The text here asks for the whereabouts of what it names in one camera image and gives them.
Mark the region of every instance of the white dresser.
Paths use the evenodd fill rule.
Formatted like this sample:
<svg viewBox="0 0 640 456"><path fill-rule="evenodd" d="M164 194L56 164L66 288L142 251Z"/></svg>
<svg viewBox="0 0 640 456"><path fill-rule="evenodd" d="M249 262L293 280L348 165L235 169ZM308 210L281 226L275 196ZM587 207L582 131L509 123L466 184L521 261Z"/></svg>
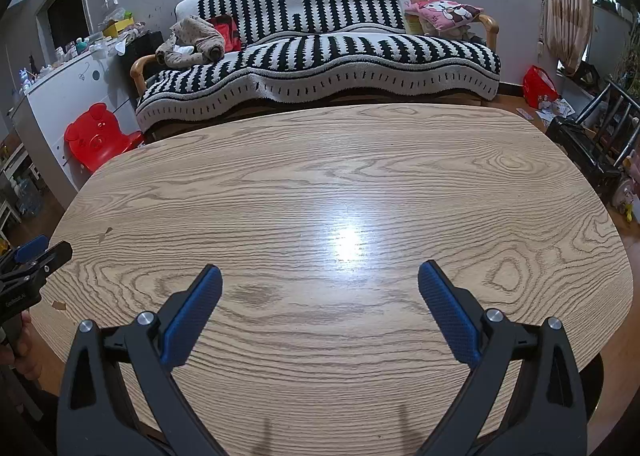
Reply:
<svg viewBox="0 0 640 456"><path fill-rule="evenodd" d="M31 160L65 208L90 176L65 145L66 126L92 104L104 102L121 131L140 129L125 80L116 56L84 53L37 82L12 113Z"/></svg>

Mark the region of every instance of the plastic bottle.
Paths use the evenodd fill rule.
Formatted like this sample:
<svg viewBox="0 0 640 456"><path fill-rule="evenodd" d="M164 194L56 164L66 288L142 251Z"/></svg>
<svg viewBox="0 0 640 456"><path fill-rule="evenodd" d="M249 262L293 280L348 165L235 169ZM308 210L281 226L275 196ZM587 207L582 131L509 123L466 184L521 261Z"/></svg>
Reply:
<svg viewBox="0 0 640 456"><path fill-rule="evenodd" d="M12 179L15 195L18 196L18 208L25 216L37 216L42 209L42 198L30 178L15 182Z"/></svg>

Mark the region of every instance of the sofa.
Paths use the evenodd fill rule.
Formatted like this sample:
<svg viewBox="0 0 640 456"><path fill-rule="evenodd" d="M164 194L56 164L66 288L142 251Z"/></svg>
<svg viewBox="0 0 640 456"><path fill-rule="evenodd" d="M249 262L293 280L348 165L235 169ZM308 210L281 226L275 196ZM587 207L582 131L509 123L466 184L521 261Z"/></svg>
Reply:
<svg viewBox="0 0 640 456"><path fill-rule="evenodd" d="M178 20L231 14L242 51L215 64L161 71L149 86L131 68L143 132L169 121L203 122L270 102L287 110L349 92L411 97L464 90L491 100L500 80L497 23L479 21L487 46L407 35L398 0L183 0Z"/></svg>

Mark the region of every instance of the black chair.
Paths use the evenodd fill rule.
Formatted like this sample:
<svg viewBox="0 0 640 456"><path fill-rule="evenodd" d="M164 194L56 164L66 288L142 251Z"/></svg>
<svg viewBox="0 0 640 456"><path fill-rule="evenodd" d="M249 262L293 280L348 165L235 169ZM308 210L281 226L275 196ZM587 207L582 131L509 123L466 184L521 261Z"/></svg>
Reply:
<svg viewBox="0 0 640 456"><path fill-rule="evenodd" d="M633 122L640 118L640 105L622 87L612 80L584 111L573 120L556 116L549 124L546 135L566 150L569 158L578 166L596 194L606 204L615 192L622 177L622 162L636 146L640 125ZM600 129L593 136L582 124L589 115L609 97L609 108ZM620 111L626 102L624 111ZM607 128L614 124L612 134Z"/></svg>

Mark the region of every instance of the human hand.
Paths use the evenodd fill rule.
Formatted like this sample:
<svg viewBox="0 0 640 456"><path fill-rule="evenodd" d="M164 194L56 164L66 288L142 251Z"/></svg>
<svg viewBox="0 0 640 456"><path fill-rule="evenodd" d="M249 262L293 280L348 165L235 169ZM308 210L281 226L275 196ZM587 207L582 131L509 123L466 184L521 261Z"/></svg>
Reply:
<svg viewBox="0 0 640 456"><path fill-rule="evenodd" d="M0 365L12 364L15 369L27 380L37 380L42 374L40 357L33 349L33 340L36 331L31 323L31 314L25 310L20 314L22 319L22 331L16 344L18 356L10 346L0 346Z"/></svg>

